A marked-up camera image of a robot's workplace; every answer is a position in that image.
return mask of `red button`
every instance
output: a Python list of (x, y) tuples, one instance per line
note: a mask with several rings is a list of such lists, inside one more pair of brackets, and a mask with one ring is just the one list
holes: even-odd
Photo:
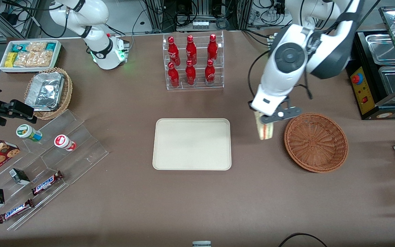
[(359, 75), (353, 75), (353, 77), (351, 78), (351, 82), (354, 84), (359, 83), (360, 80), (361, 78), (359, 77)]

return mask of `round basket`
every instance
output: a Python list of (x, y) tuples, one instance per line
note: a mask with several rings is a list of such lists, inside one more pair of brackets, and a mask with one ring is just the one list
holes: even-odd
[(348, 155), (348, 142), (342, 129), (321, 114), (301, 114), (284, 132), (284, 144), (293, 160), (317, 173), (338, 169)]
[[(65, 72), (63, 69), (60, 68), (52, 68), (52, 69), (47, 69), (44, 71), (41, 71), (39, 73), (52, 73), (52, 72), (59, 72), (62, 73), (65, 76), (65, 81), (63, 84), (63, 93), (60, 99), (60, 106), (56, 111), (35, 111), (34, 115), (37, 118), (43, 119), (43, 120), (50, 120), (58, 117), (60, 114), (62, 114), (69, 105), (69, 102), (71, 101), (71, 94), (72, 94), (72, 81), (71, 78), (69, 78), (67, 72)], [(27, 94), (30, 91), (30, 86), (32, 84), (33, 78), (30, 80), (30, 83), (28, 83), (27, 90), (25, 91), (24, 94), (24, 100), (27, 98)]]

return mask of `foil container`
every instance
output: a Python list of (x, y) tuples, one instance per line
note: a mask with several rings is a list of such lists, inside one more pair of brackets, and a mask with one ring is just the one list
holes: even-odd
[(34, 111), (56, 111), (59, 108), (64, 81), (64, 75), (59, 72), (35, 75), (25, 104)]

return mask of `yogurt cup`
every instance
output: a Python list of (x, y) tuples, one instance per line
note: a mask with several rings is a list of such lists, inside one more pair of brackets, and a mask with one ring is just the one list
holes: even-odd
[(65, 136), (64, 134), (60, 134), (56, 136), (55, 138), (55, 145), (58, 148), (63, 148), (66, 151), (72, 151), (75, 150), (77, 147), (77, 144), (73, 141), (71, 141), (68, 136)]
[(16, 135), (20, 138), (27, 138), (32, 140), (33, 142), (38, 142), (42, 139), (42, 133), (40, 131), (35, 130), (30, 125), (20, 125), (16, 129)]

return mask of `table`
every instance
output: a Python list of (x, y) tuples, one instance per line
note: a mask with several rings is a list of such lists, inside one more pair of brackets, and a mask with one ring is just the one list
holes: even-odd
[[(271, 247), (294, 232), (331, 247), (395, 245), (395, 121), (361, 121), (344, 72), (328, 80), (309, 75), (313, 100), (298, 87), (293, 105), (335, 120), (350, 150), (335, 172), (301, 169), (284, 147), (287, 121), (275, 124), (273, 139), (260, 141), (247, 105), (248, 69), (266, 47), (241, 32), (224, 35), (225, 88), (195, 92), (166, 90), (162, 35), (135, 37), (128, 63), (111, 71), (93, 63), (83, 40), (61, 39), (59, 66), (74, 83), (69, 108), (111, 153), (20, 229), (0, 225), (0, 246), (187, 247), (211, 240), (214, 247)], [(255, 89), (264, 64), (253, 69)], [(2, 72), (0, 99), (22, 99), (31, 76)], [(232, 167), (155, 170), (160, 118), (228, 119)], [(14, 130), (22, 123), (10, 119), (0, 139), (20, 143)], [(285, 247), (302, 242), (319, 246), (300, 236)]]

